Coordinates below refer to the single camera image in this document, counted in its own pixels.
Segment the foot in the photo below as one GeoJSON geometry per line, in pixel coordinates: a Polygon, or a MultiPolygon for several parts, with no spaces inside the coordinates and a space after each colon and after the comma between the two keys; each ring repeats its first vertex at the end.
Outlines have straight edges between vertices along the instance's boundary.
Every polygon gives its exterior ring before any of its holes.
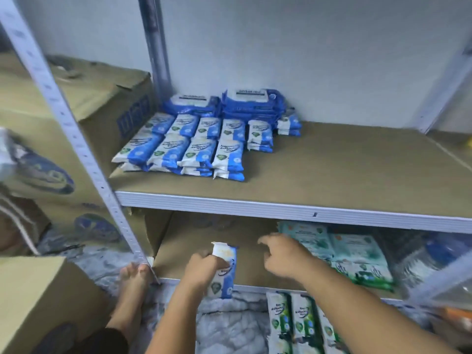
{"type": "Polygon", "coordinates": [[[150,268],[131,262],[121,269],[119,277],[118,303],[107,327],[118,329],[131,344],[139,330],[141,306],[151,279],[150,268]]]}

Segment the box flap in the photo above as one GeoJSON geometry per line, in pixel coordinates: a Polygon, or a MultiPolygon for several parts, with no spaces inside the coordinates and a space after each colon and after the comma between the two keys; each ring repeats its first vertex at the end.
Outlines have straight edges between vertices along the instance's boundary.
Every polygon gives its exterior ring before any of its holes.
{"type": "Polygon", "coordinates": [[[0,353],[64,264],[64,257],[0,258],[0,353]]]}
{"type": "MultiPolygon", "coordinates": [[[[55,62],[51,70],[78,121],[89,117],[123,88],[133,89],[149,77],[147,72],[134,69],[66,57],[57,59],[62,62],[55,62]]],[[[0,53],[1,112],[51,117],[29,73],[12,53],[0,53]]]]}

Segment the forearm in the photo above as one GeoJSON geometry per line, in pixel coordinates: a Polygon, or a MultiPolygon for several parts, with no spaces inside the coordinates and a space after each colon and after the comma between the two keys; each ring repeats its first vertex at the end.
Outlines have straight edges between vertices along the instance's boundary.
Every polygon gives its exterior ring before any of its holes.
{"type": "Polygon", "coordinates": [[[180,283],[170,302],[146,354],[193,354],[195,352],[195,320],[203,294],[180,283]]]}
{"type": "Polygon", "coordinates": [[[298,280],[354,354],[457,353],[398,310],[313,258],[298,280]]]}

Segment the human hand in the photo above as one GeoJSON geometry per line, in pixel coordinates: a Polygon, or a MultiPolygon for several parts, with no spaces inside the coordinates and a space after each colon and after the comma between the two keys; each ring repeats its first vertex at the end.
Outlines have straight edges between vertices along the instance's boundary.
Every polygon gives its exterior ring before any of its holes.
{"type": "Polygon", "coordinates": [[[185,267],[185,273],[180,283],[203,294],[206,292],[216,271],[228,267],[228,262],[221,257],[209,255],[208,252],[203,254],[194,253],[185,267]]]}
{"type": "Polygon", "coordinates": [[[268,246],[270,252],[264,253],[264,266],[279,277],[300,282],[300,269],[309,266],[315,259],[302,244],[284,234],[262,236],[257,243],[268,246]]]}

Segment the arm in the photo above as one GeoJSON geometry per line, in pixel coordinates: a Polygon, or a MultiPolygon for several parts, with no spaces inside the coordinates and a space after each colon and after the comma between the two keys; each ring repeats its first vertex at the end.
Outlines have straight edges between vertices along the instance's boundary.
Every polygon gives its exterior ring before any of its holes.
{"type": "Polygon", "coordinates": [[[298,281],[315,299],[354,354],[457,354],[394,307],[312,256],[285,235],[263,236],[268,271],[298,281]]]}
{"type": "Polygon", "coordinates": [[[194,254],[159,322],[146,354],[195,353],[197,308],[218,269],[228,267],[216,256],[194,254]]]}

